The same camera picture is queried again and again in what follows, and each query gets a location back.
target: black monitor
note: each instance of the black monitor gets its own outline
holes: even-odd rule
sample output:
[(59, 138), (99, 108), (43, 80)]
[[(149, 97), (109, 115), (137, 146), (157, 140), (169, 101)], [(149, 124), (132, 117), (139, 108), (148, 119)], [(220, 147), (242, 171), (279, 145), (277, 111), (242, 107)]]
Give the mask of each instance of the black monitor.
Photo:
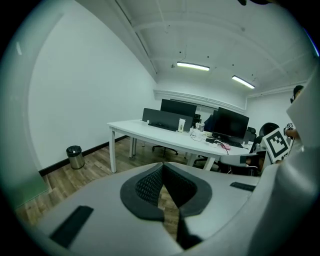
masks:
[(193, 118), (195, 116), (197, 106), (175, 100), (163, 99), (160, 110)]
[(219, 107), (213, 132), (216, 134), (243, 139), (248, 127), (249, 117)]

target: stainless steel trash can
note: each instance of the stainless steel trash can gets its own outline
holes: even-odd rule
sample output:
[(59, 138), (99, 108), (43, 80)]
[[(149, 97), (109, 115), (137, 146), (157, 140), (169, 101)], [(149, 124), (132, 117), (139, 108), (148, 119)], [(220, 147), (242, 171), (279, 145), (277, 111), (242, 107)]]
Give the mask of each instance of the stainless steel trash can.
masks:
[(72, 169), (80, 169), (85, 165), (84, 157), (80, 146), (70, 146), (66, 149)]

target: black baseboard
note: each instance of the black baseboard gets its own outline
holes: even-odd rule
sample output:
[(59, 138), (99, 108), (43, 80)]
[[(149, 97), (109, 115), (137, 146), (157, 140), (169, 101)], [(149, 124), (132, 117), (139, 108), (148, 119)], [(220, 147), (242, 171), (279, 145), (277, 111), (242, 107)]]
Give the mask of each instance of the black baseboard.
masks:
[[(127, 135), (124, 135), (122, 137), (116, 138), (114, 141), (118, 142), (118, 141), (121, 141), (121, 140), (123, 140), (123, 139), (125, 139), (127, 137), (128, 137)], [(102, 149), (104, 147), (107, 147), (107, 146), (109, 146), (109, 141), (106, 142), (106, 143), (103, 143), (101, 145), (98, 145), (98, 146), (95, 146), (93, 148), (90, 148), (88, 150), (83, 151), (82, 155), (83, 156), (87, 156), (87, 155), (89, 155), (89, 154), (91, 154), (91, 153), (93, 153), (93, 152), (95, 152), (97, 150), (100, 150), (100, 149)], [(47, 175), (47, 174), (49, 174), (49, 173), (61, 168), (61, 167), (66, 166), (67, 164), (69, 164), (69, 159), (68, 158), (64, 159), (64, 160), (62, 160), (60, 162), (57, 162), (57, 163), (55, 163), (55, 164), (53, 164), (53, 165), (51, 165), (51, 166), (49, 166), (47, 168), (44, 168), (44, 169), (40, 170), (39, 173), (43, 177), (43, 176), (45, 176), (45, 175)]]

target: wooden floor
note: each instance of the wooden floor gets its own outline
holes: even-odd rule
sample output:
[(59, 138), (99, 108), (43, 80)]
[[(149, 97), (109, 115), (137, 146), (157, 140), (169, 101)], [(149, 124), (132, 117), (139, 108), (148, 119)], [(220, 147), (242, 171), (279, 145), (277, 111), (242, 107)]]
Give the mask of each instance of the wooden floor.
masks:
[[(117, 172), (125, 172), (135, 167), (144, 166), (158, 162), (176, 162), (186, 164), (185, 153), (179, 151), (175, 155), (171, 150), (167, 150), (163, 157), (163, 148), (155, 148), (142, 141), (137, 141), (136, 155), (129, 158), (130, 139), (127, 137), (115, 143), (116, 169)], [(86, 184), (102, 177), (113, 175), (110, 167), (109, 147), (104, 147), (92, 154), (84, 157), (85, 165), (83, 168), (74, 170), (70, 164), (55, 170), (43, 179), (48, 185), (49, 190), (31, 201), (16, 209), (17, 216), (23, 221), (34, 226), (38, 220), (50, 209), (69, 197), (78, 189)], [(205, 162), (199, 162), (194, 167), (203, 168)], [(164, 211), (164, 227), (174, 237), (177, 236), (179, 210), (171, 199), (165, 187), (162, 188), (158, 207)]]

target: desk leg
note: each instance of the desk leg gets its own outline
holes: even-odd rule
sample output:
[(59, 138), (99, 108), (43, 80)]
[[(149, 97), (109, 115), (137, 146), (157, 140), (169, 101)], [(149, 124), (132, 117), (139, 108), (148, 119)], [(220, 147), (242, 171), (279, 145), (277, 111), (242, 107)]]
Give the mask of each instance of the desk leg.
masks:
[(111, 171), (115, 173), (116, 170), (116, 151), (115, 151), (115, 131), (110, 129), (111, 136), (109, 142), (109, 152), (110, 152), (110, 165)]
[(215, 158), (209, 157), (208, 160), (205, 162), (203, 169), (206, 171), (210, 171), (211, 167), (214, 165), (215, 160)]
[(134, 143), (135, 143), (135, 138), (130, 137), (129, 158), (132, 158), (133, 151), (134, 151)]
[(133, 138), (133, 150), (132, 154), (135, 156), (136, 155), (136, 149), (137, 149), (137, 139)]
[(190, 157), (188, 158), (188, 163), (186, 164), (187, 166), (194, 166), (194, 162), (197, 158), (196, 154), (190, 154)]

